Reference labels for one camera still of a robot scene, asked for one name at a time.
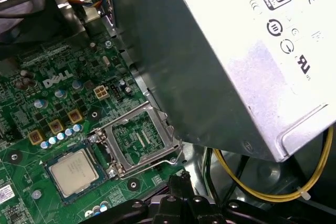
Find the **green circuit board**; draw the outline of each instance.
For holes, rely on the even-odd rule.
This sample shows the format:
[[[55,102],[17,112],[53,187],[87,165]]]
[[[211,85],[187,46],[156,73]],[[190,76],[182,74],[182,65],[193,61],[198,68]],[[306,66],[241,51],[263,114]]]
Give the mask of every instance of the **green circuit board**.
[[[108,33],[101,33],[92,38],[94,48],[78,51],[73,51],[65,40],[40,45],[16,57],[18,68],[12,75],[0,76],[1,224],[80,223],[98,213],[100,205],[113,207],[132,198],[141,199],[181,170],[163,164],[125,180],[109,179],[105,173],[109,155],[103,146],[87,140],[88,133],[146,101],[118,49],[114,45],[106,48],[108,39]],[[26,78],[22,70],[34,74],[34,87],[18,88],[17,82]],[[131,88],[131,94],[119,86],[122,80]],[[74,88],[74,81],[82,87]],[[94,89],[98,86],[106,89],[106,99],[97,98]],[[61,98],[55,96],[59,90]],[[37,100],[42,108],[34,105]],[[69,113],[74,110],[79,115],[71,119]],[[57,127],[50,124],[55,120]],[[47,142],[74,124],[80,124],[82,131],[49,144],[47,149],[40,146],[41,141]],[[32,132],[38,132],[34,135],[37,139],[29,139]],[[133,163],[163,147],[146,113],[118,126],[115,135],[124,155]],[[64,166],[55,165],[65,162],[65,166],[76,166],[75,162],[86,160],[92,172],[84,177],[91,176],[91,172],[95,180],[68,197],[62,188],[64,182],[53,174],[59,169],[62,172]]]

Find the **black wire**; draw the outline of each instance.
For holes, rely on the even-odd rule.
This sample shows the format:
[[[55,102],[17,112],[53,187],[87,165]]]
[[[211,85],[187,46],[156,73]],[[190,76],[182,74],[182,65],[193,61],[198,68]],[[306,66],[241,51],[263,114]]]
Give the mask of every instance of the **black wire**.
[[[222,154],[222,152],[219,152],[220,156],[222,157],[222,159],[225,161],[224,159],[224,156]],[[266,200],[263,200],[263,199],[260,199],[252,194],[250,194],[247,190],[243,189],[242,186],[240,186],[239,184],[237,184],[234,180],[233,180],[233,183],[247,196],[249,196],[250,198],[254,199],[255,201],[258,201],[258,202],[262,202],[262,203],[268,203],[268,204],[274,204],[274,202],[269,202],[269,201],[266,201]]]
[[[244,168],[245,168],[249,158],[250,158],[249,156],[245,156],[245,155],[241,156],[238,167],[236,169],[236,173],[235,173],[235,175],[238,179],[240,179],[241,175],[243,174]],[[227,191],[226,195],[223,198],[222,206],[225,205],[225,203],[230,199],[230,197],[233,194],[233,192],[235,191],[236,187],[237,187],[237,183],[235,181],[232,181],[229,190]]]
[[[217,194],[217,191],[215,189],[215,186],[214,186],[214,184],[212,182],[211,175],[210,175],[211,156],[212,156],[212,149],[208,148],[206,150],[206,153],[205,153],[205,179],[207,181],[209,190],[210,190],[211,194],[214,197],[214,201],[219,206],[219,203],[220,203],[219,196]]]
[[[28,17],[37,16],[37,15],[39,15],[43,11],[44,11],[44,9],[38,10],[38,11],[32,12],[32,13],[19,13],[19,14],[0,13],[0,18],[28,18]]]

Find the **chip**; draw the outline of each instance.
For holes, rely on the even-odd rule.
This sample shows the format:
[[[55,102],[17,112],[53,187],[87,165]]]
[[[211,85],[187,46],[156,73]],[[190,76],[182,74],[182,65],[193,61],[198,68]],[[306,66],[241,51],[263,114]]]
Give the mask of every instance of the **chip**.
[[[99,178],[84,149],[60,158],[49,171],[64,198],[80,193]]]
[[[80,144],[45,163],[65,205],[105,182],[108,177],[92,155],[89,145]]]
[[[53,120],[51,123],[49,123],[49,128],[54,134],[57,134],[64,130],[62,123],[58,119]]]
[[[28,138],[33,145],[37,145],[45,140],[45,137],[39,130],[30,132]]]
[[[92,64],[93,67],[96,67],[96,66],[99,65],[99,62],[98,62],[97,60],[93,60],[93,61],[91,62],[91,64]]]
[[[45,119],[41,120],[41,121],[40,121],[40,125],[41,125],[42,127],[48,125],[47,120],[45,120]]]
[[[78,109],[72,110],[68,113],[68,116],[72,123],[78,123],[83,120],[82,115],[80,114]]]
[[[91,80],[89,80],[84,83],[84,87],[86,88],[86,90],[92,90],[96,87],[96,85]]]
[[[121,62],[117,57],[112,58],[112,63],[115,66],[118,66]]]
[[[80,109],[80,111],[82,111],[82,112],[86,112],[88,109],[86,108],[86,106],[84,105],[84,106],[82,106],[82,107],[80,107],[79,108]]]
[[[76,102],[76,104],[78,105],[78,107],[81,107],[81,106],[85,105],[85,103],[83,102],[82,99],[79,99],[79,100]]]
[[[63,109],[62,105],[59,104],[59,103],[55,104],[54,106],[55,106],[55,109],[56,109],[57,111],[60,111],[61,109]]]
[[[67,115],[68,115],[68,113],[67,113],[66,111],[64,111],[64,110],[58,111],[58,114],[59,114],[59,116],[60,116],[61,118],[63,118],[64,116],[67,116]]]
[[[18,215],[18,214],[13,214],[13,215],[11,215],[10,220],[11,220],[11,222],[14,222],[14,221],[16,221],[18,218],[19,218],[19,215]]]
[[[42,116],[41,113],[36,113],[36,114],[35,114],[35,118],[36,118],[37,121],[39,121],[39,120],[42,120],[42,119],[43,119],[43,116]]]
[[[79,94],[73,94],[73,95],[72,95],[72,97],[73,97],[73,99],[75,99],[75,100],[78,100],[78,99],[80,99],[80,96],[79,96]]]

